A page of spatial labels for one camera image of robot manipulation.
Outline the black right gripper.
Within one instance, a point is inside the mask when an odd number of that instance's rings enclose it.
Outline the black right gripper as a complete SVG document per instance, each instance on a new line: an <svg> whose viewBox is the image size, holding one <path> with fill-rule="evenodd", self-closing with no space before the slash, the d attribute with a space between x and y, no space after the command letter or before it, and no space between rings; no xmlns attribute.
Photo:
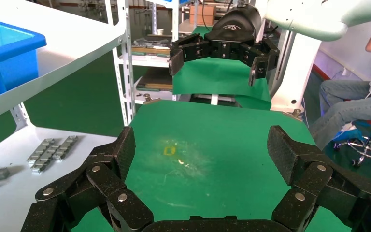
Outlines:
<svg viewBox="0 0 371 232"><path fill-rule="evenodd" d="M254 86L257 79L266 78L267 71L276 68L280 55L269 38L256 43L260 27L261 16L256 7L234 7L204 38L194 33L171 43L169 74L176 75L185 62L207 57L240 60L251 68L248 84Z"/></svg>

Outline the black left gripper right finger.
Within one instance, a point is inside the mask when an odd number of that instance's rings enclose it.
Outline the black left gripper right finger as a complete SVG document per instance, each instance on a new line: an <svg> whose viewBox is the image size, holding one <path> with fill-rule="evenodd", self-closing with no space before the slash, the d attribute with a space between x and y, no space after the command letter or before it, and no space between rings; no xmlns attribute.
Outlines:
<svg viewBox="0 0 371 232"><path fill-rule="evenodd" d="M316 146L297 142L280 126L267 138L270 158L290 190L272 220L303 232L323 207L354 232L371 232L371 180L335 164Z"/></svg>

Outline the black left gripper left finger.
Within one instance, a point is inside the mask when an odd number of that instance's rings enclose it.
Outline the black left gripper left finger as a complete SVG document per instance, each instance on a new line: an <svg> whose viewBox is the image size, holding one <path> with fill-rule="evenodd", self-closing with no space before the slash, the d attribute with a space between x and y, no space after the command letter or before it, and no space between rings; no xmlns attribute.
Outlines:
<svg viewBox="0 0 371 232"><path fill-rule="evenodd" d="M152 211L125 181L135 155L132 127L90 152L74 171L42 187L21 228L24 232L69 232L98 209L116 232L140 232L154 222Z"/></svg>

